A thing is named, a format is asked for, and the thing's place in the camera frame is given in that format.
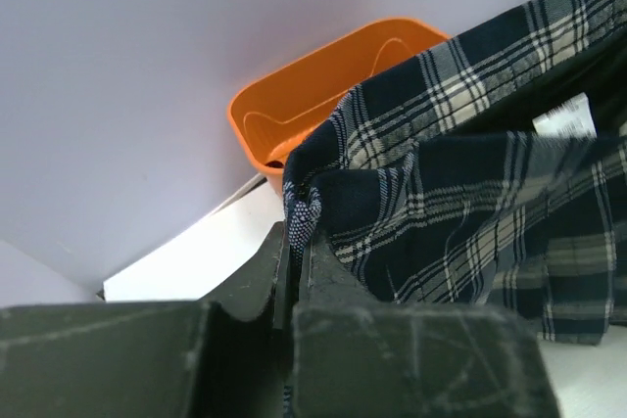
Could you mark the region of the navy plaid pleated skirt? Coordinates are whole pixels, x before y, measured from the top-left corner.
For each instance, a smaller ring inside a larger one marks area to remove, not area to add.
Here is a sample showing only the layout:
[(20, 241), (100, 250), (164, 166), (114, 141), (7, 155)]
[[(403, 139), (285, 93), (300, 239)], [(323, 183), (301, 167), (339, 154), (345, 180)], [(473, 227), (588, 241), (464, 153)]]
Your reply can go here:
[(626, 0), (531, 0), (353, 87), (290, 155), (315, 232), (382, 302), (489, 302), (543, 339), (626, 322)]

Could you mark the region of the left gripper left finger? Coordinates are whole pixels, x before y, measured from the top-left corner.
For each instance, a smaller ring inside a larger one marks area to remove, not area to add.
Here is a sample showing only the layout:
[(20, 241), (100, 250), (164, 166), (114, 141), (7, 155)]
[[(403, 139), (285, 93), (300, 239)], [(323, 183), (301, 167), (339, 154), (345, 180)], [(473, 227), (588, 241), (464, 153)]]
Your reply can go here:
[(196, 301), (8, 307), (5, 417), (279, 417), (286, 261), (281, 223)]

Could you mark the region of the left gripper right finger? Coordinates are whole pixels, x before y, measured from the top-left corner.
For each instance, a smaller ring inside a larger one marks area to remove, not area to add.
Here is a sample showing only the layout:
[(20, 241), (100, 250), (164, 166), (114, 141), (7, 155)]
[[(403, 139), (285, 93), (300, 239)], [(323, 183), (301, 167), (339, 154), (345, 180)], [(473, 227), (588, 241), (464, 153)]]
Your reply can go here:
[(492, 305), (377, 301), (326, 238), (292, 317), (296, 417), (556, 417), (534, 333)]

